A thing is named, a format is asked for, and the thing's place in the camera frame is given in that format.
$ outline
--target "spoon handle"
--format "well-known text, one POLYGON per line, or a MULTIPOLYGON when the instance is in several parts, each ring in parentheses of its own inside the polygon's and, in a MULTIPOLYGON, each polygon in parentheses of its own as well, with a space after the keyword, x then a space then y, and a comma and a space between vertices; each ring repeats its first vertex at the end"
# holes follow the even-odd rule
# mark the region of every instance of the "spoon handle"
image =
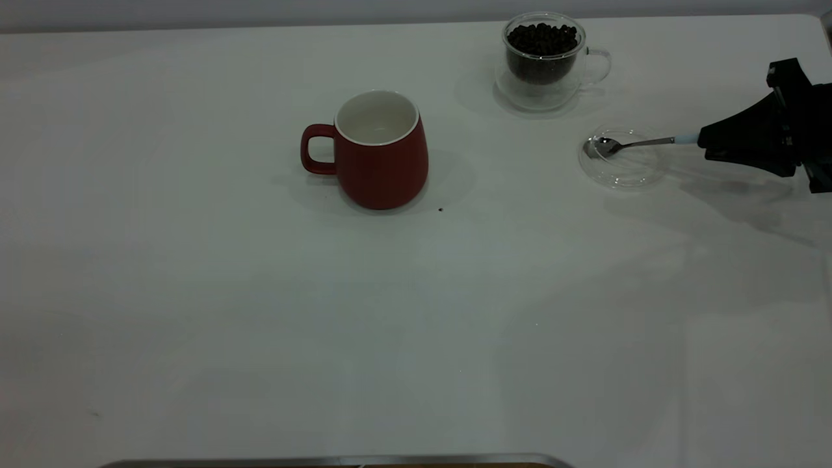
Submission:
POLYGON ((676 142, 676 137, 668 137, 668 138, 658 138, 656 140, 645 140, 644 142, 635 142, 635 143, 627 143, 626 145, 621 145, 617 148, 616 152, 624 148, 632 148, 632 147, 651 147, 653 145, 670 145, 676 142))
POLYGON ((699 140, 699 133, 692 133, 690 135, 677 135, 675 137, 658 138, 656 140, 646 140, 644 142, 635 142, 627 145, 621 145, 618 151, 629 147, 650 147, 653 145, 692 145, 699 140))

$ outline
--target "glass saucer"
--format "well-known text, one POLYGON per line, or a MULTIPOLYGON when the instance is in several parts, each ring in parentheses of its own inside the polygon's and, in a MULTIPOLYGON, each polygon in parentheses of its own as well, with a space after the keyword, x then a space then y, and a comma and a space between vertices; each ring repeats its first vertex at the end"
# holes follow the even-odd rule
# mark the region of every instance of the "glass saucer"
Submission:
POLYGON ((601 126, 585 138, 577 149, 583 171, 595 182, 615 189, 637 189, 658 182, 667 172, 661 147, 633 147, 615 155, 602 157, 595 144, 612 138, 622 145, 658 138, 655 132, 627 127, 601 126))

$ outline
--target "coffee beans in glass cup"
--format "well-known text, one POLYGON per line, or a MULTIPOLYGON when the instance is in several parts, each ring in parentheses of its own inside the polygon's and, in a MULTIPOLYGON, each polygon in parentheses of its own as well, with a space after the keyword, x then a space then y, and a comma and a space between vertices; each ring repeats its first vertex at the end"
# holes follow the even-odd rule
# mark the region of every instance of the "coffee beans in glass cup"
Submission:
POLYGON ((586 45, 577 21, 554 12, 524 13, 503 29, 505 54, 496 66, 500 91, 515 106, 532 111, 562 106, 581 86, 610 72, 610 54, 586 45), (602 70, 585 76, 587 55, 605 59, 602 70))

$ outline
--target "red mug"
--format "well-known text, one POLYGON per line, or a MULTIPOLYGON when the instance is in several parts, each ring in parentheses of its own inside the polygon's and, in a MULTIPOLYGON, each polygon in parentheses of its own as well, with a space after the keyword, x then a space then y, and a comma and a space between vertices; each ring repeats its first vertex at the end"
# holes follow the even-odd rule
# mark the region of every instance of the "red mug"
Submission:
POLYGON ((374 210, 401 207, 428 180, 428 144, 418 108, 392 91, 373 90, 348 100, 334 125, 304 130, 300 161, 314 174, 338 177, 344 192, 374 210), (310 138, 334 140, 335 162, 310 157, 310 138))

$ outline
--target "spoon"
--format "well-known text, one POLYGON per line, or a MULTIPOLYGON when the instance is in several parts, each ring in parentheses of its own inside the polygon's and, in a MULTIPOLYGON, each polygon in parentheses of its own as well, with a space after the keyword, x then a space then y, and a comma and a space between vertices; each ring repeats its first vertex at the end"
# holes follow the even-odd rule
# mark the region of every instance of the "spoon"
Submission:
POLYGON ((592 138, 587 140, 586 143, 583 145, 583 152, 587 154, 589 157, 602 157, 604 159, 609 158, 610 156, 615 155, 617 152, 627 149, 629 147, 649 147, 653 145, 692 145, 699 140, 699 133, 692 133, 691 135, 677 135, 675 137, 667 137, 667 138, 658 138, 656 140, 646 140, 644 142, 635 142, 635 143, 627 143, 626 145, 622 145, 621 143, 613 140, 612 138, 601 137, 595 141, 595 144, 592 145, 592 138), (597 156, 593 155, 590 152, 590 148, 595 149, 595 153, 597 156))

